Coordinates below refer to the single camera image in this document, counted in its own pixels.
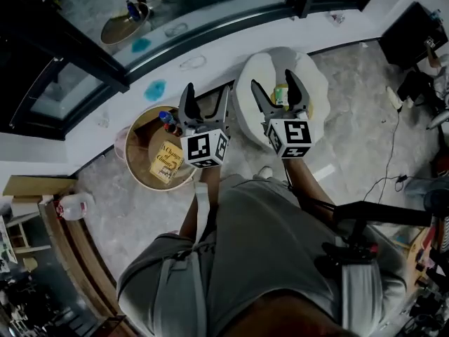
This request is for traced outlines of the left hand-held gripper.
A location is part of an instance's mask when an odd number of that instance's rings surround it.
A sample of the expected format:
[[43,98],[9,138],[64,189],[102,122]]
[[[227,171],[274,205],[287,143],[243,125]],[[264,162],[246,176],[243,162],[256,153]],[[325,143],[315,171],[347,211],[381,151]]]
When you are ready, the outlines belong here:
[[183,156],[186,164],[197,169],[223,165],[229,144],[225,120],[230,88],[225,86],[217,99],[214,112],[204,117],[195,100],[194,85],[188,83],[178,107],[178,119],[182,127]]

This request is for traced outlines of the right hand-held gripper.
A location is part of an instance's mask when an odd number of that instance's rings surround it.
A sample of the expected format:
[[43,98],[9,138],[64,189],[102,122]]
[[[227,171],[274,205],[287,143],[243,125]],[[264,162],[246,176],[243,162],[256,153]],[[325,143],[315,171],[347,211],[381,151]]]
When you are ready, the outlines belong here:
[[281,105],[275,105],[256,80],[251,81],[250,87],[262,113],[264,145],[281,159],[300,159],[313,146],[313,133],[307,114],[309,93],[293,71],[286,69],[285,76],[289,111]]

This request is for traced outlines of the teal cover book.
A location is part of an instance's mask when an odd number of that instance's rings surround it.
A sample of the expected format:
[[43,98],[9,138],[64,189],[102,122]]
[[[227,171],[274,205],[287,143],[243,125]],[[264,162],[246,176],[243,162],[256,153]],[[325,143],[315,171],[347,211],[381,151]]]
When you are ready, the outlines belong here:
[[272,102],[275,105],[289,106],[288,103],[288,85],[279,84],[274,88],[271,96]]

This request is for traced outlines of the white petal-shaped chair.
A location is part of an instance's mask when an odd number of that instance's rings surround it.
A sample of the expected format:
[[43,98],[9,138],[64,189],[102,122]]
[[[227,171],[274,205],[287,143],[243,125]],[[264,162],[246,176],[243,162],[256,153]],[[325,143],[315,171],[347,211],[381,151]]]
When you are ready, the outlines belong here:
[[328,80],[309,55],[287,47],[271,48],[252,55],[234,84],[233,106],[244,135],[266,151],[271,150],[272,145],[264,134],[264,114],[253,95],[251,82],[258,82],[275,101],[275,90],[287,88],[286,69],[295,73],[309,94],[308,117],[314,127],[316,142],[324,136],[324,124],[330,114]]

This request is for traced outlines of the yellow book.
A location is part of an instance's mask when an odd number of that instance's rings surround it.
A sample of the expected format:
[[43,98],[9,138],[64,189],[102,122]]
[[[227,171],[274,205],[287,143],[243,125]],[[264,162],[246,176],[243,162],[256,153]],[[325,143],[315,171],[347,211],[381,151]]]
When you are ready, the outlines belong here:
[[175,177],[183,161],[182,150],[166,140],[153,158],[149,173],[167,185]]

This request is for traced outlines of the person's right forearm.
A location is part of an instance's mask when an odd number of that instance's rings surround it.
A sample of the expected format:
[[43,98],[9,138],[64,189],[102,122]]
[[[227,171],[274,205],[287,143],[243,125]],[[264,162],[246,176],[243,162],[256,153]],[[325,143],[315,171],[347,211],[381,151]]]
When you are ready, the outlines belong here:
[[302,159],[283,159],[283,165],[290,178],[291,185],[297,193],[296,197],[301,209],[331,226],[333,224],[333,213],[322,206],[316,205],[312,202],[312,199],[328,204],[333,204],[333,201],[316,181],[305,162]]

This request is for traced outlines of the person's left forearm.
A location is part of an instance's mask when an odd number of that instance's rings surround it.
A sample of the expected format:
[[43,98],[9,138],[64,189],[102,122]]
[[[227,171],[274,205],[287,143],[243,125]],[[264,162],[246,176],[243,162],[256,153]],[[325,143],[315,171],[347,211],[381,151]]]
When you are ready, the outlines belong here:
[[181,237],[199,242],[208,224],[215,223],[220,187],[220,166],[205,168],[194,183],[194,199],[179,231]]

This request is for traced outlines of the round beige basket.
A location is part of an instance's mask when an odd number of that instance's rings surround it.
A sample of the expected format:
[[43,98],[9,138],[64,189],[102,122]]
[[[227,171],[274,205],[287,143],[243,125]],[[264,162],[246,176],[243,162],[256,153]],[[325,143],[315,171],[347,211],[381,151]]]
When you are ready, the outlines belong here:
[[180,137],[165,131],[163,122],[159,119],[160,111],[169,111],[174,117],[177,116],[177,108],[170,105],[159,105],[142,112],[126,131],[123,159],[139,184],[150,190],[167,192],[191,181],[196,169],[183,161],[177,174],[167,185],[149,173],[152,160],[164,141],[168,140],[182,149]]

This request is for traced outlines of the clear plastic bottle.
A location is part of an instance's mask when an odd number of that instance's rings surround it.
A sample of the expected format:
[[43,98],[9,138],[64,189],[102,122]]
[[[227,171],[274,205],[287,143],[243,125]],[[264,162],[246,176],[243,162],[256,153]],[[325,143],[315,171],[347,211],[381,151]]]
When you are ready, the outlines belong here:
[[345,15],[341,11],[328,11],[326,18],[336,27],[339,27],[345,21]]

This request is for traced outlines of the person's grey shirt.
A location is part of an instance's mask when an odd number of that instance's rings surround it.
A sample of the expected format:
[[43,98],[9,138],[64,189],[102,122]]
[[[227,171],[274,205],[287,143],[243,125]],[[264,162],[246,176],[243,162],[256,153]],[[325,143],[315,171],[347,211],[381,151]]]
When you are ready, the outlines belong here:
[[370,337],[403,302],[406,262],[377,229],[366,265],[320,265],[354,221],[330,227],[274,178],[224,180],[199,242],[159,235],[122,273],[121,310],[154,337]]

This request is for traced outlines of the large clear water jug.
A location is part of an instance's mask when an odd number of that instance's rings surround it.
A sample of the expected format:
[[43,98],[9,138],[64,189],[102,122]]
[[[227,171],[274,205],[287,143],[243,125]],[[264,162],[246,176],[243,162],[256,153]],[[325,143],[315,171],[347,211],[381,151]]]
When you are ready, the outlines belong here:
[[67,220],[81,220],[95,210],[95,200],[87,192],[69,194],[59,200],[55,207],[58,215]]

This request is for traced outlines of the wooden board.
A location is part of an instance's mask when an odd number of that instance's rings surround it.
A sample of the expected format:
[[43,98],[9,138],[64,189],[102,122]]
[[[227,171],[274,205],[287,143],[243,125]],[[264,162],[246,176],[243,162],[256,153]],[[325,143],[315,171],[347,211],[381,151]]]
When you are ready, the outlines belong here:
[[11,176],[3,190],[3,196],[35,197],[60,194],[74,186],[76,179],[37,176]]

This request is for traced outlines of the wooden steps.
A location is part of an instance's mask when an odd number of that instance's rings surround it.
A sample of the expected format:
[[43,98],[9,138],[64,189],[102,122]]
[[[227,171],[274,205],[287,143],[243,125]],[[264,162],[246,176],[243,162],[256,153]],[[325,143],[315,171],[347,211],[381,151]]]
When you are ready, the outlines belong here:
[[115,280],[85,222],[60,218],[53,202],[41,204],[39,210],[58,260],[91,312],[96,317],[121,316]]

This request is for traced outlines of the striped cloth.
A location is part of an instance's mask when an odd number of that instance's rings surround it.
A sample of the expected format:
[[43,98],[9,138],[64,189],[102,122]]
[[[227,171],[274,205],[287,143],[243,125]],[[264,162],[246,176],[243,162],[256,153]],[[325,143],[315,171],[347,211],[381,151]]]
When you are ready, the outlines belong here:
[[436,225],[434,248],[439,253],[449,251],[449,216],[440,219]]

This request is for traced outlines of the white wooden table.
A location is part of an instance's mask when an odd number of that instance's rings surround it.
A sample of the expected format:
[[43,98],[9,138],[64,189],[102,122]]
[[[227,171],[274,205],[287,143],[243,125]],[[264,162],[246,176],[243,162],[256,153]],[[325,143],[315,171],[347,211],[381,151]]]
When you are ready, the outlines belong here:
[[18,264],[18,258],[26,254],[51,249],[45,235],[45,226],[39,210],[39,202],[13,200],[0,207],[0,256]]

